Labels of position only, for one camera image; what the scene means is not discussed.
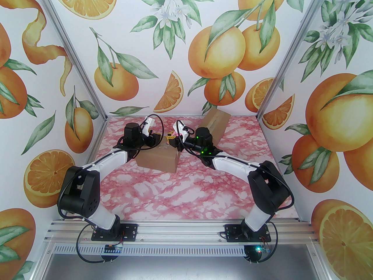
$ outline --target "table surface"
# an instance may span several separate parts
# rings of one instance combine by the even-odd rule
[[[165,133],[176,119],[196,129],[201,116],[162,116]],[[143,117],[112,117],[96,159],[110,152],[129,122]],[[154,132],[161,132],[156,121]],[[232,116],[218,148],[243,160],[274,162],[255,116]],[[135,160],[111,172],[101,182],[101,202],[124,220],[241,219],[254,205],[250,186],[228,173],[205,167],[183,151],[176,173],[138,167]],[[298,217],[294,207],[276,217]]]

